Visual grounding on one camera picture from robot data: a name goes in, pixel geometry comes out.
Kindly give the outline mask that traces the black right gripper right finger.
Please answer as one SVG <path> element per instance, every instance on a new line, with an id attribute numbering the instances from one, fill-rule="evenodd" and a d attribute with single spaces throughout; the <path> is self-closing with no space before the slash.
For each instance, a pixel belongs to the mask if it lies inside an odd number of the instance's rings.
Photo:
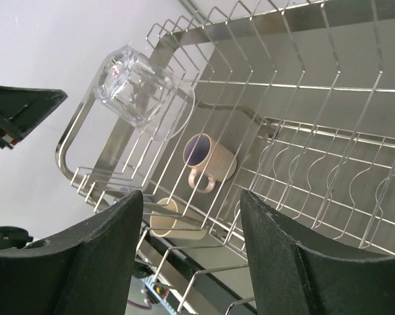
<path id="1" fill-rule="evenodd" d="M 323 236 L 250 190 L 240 209 L 259 314 L 395 314 L 395 257 Z"/>

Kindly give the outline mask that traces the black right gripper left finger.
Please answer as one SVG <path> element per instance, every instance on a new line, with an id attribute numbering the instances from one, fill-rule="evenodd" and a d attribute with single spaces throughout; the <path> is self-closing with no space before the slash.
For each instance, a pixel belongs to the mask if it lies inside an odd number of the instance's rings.
<path id="1" fill-rule="evenodd" d="M 0 314 L 124 314 L 143 195 L 57 234 L 0 250 Z"/>

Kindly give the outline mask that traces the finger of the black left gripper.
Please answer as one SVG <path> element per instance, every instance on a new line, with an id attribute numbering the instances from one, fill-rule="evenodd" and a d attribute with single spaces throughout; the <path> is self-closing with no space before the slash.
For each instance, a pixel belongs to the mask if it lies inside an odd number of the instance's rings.
<path id="1" fill-rule="evenodd" d="M 67 97 L 68 95 L 60 89 L 0 85 L 0 148 L 12 150 Z"/>

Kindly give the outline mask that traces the beige tumbler cup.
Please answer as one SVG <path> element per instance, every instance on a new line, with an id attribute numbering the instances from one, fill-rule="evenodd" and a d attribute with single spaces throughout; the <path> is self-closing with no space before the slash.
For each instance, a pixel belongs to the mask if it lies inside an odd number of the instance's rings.
<path id="1" fill-rule="evenodd" d="M 151 234 L 160 238 L 201 240 L 207 234 L 203 215 L 174 199 L 157 202 L 150 216 Z"/>

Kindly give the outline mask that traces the clear plastic cup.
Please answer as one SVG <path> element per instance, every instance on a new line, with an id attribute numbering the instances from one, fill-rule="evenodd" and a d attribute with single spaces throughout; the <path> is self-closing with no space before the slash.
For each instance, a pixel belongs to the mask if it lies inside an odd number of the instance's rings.
<path id="1" fill-rule="evenodd" d="M 135 129 L 162 141 L 179 134 L 195 106 L 191 84 L 125 45 L 99 68 L 94 95 Z"/>

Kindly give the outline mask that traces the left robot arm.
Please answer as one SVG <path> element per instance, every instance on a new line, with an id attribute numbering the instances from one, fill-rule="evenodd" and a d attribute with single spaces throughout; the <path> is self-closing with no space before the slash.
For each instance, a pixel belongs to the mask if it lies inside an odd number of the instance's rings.
<path id="1" fill-rule="evenodd" d="M 12 150 L 67 99 L 61 89 L 0 85 L 0 148 Z M 21 249 L 33 241 L 23 228 L 0 226 L 0 250 Z"/>

